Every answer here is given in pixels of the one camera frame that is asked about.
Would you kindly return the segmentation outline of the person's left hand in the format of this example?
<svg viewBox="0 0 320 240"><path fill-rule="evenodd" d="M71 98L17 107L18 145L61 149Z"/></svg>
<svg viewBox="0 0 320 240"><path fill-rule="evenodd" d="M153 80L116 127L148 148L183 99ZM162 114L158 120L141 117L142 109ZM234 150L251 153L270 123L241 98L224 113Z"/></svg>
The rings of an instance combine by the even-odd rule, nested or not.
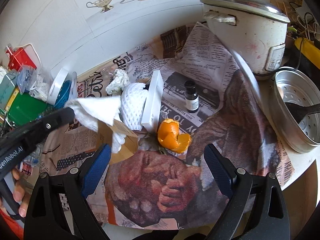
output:
<svg viewBox="0 0 320 240"><path fill-rule="evenodd" d="M22 218L25 218L30 201L30 193L26 191L27 182L23 178L23 174L17 168L12 169L11 173L15 180L15 187L12 195L15 202L20 203L20 207L18 209L19 215Z"/></svg>

